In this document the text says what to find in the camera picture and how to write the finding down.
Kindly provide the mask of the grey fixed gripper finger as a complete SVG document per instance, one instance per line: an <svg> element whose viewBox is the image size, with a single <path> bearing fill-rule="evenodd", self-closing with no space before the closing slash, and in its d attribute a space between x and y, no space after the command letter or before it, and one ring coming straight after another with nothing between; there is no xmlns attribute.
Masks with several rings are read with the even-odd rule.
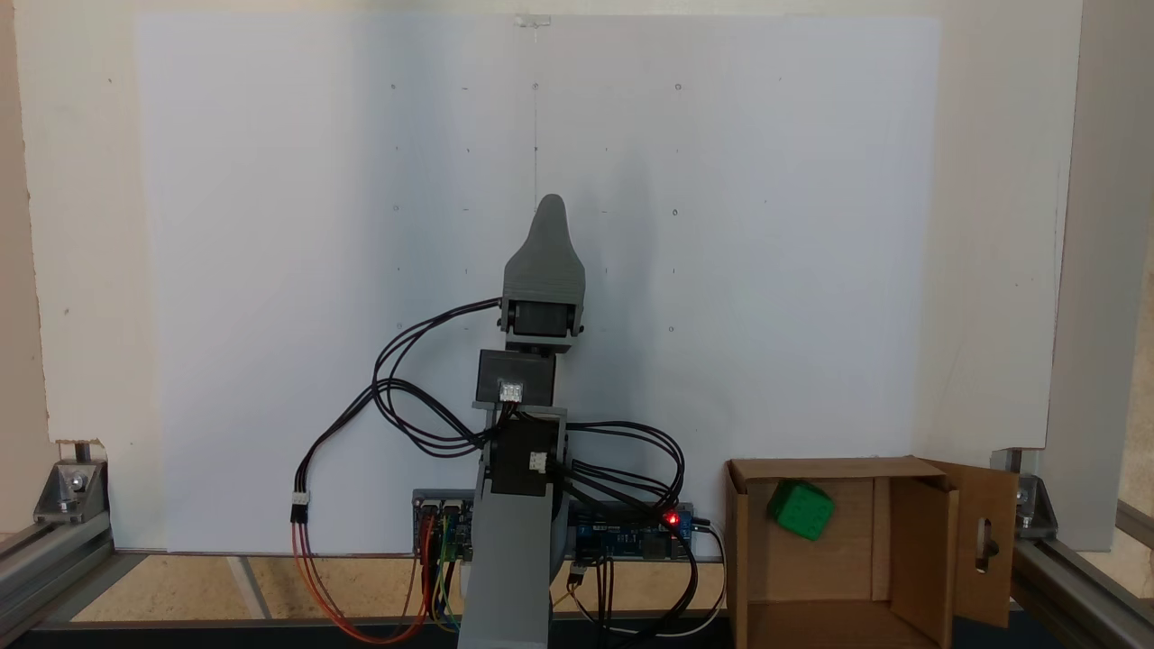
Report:
<svg viewBox="0 0 1154 649"><path fill-rule="evenodd" d="M504 266L507 301L582 301L585 268L572 245L563 197L541 197L527 238Z"/></svg>

